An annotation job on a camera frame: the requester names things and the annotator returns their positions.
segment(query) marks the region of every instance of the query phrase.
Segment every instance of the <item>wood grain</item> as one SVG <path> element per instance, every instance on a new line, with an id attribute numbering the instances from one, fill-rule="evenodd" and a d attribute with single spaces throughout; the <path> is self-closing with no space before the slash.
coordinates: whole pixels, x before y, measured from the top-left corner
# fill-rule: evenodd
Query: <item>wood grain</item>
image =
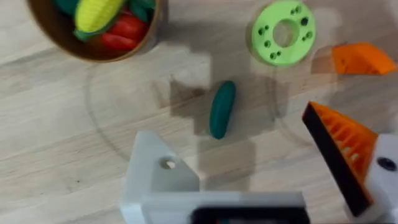
<path id="1" fill-rule="evenodd" d="M 208 190 L 303 192 L 314 223 L 347 222 L 344 201 L 301 115 L 315 100 L 384 133 L 397 131 L 398 74 L 338 76 L 330 47 L 370 42 L 398 59 L 395 0 L 308 0 L 311 53 L 275 68 L 245 33 L 271 1 L 170 0 L 147 54 L 82 62 L 55 48 L 24 2 L 0 1 L 0 220 L 124 223 L 119 192 L 138 130 L 159 133 Z M 226 138 L 208 135 L 217 86 L 236 82 Z"/>

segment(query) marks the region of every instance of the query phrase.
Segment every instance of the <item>white plastic part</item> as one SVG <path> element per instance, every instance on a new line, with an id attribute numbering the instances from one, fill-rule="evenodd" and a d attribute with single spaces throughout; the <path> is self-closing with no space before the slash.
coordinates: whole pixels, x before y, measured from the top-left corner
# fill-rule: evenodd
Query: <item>white plastic part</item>
<path id="1" fill-rule="evenodd" d="M 305 207 L 297 193 L 199 192 L 199 178 L 156 133 L 137 133 L 122 192 L 127 224 L 189 224 L 200 207 Z"/>
<path id="2" fill-rule="evenodd" d="M 398 136 L 380 134 L 377 138 L 365 180 L 374 203 L 360 217 L 352 218 L 357 223 L 398 223 L 398 172 L 382 168 L 377 162 L 381 157 L 398 164 Z"/>
<path id="3" fill-rule="evenodd" d="M 156 192 L 197 192 L 199 188 L 197 175 L 156 133 L 137 133 L 119 206 L 127 223 L 146 223 L 144 197 Z"/>

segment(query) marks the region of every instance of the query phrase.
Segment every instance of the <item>yellow toy corn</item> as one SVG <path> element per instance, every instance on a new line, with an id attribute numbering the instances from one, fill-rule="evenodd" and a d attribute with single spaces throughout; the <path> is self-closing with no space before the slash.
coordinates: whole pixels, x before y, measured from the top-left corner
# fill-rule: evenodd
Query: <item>yellow toy corn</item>
<path id="1" fill-rule="evenodd" d="M 105 32 L 125 0 L 80 0 L 75 16 L 75 35 L 80 40 Z"/>

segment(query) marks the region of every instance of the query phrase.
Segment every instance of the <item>toy tomato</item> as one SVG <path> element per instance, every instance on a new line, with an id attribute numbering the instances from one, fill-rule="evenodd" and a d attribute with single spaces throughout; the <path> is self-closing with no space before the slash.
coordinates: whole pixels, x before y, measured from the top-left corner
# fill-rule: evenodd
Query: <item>toy tomato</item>
<path id="1" fill-rule="evenodd" d="M 121 14 L 115 24 L 101 39 L 104 45 L 115 50 L 132 50 L 142 41 L 148 30 L 145 22 L 133 15 Z"/>

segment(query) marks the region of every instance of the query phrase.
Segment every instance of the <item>green ring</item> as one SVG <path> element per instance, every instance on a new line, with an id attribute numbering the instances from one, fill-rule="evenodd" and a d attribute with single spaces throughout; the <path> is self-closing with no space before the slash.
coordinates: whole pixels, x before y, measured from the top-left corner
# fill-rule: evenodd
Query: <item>green ring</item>
<path id="1" fill-rule="evenodd" d="M 308 23 L 303 26 L 301 21 L 305 17 L 308 18 Z M 287 47 L 278 45 L 273 36 L 275 26 L 281 21 L 291 27 L 292 42 Z M 291 65 L 309 53 L 315 34 L 315 18 L 305 4 L 298 1 L 277 1 L 267 6 L 254 22 L 251 42 L 253 49 L 266 62 Z"/>

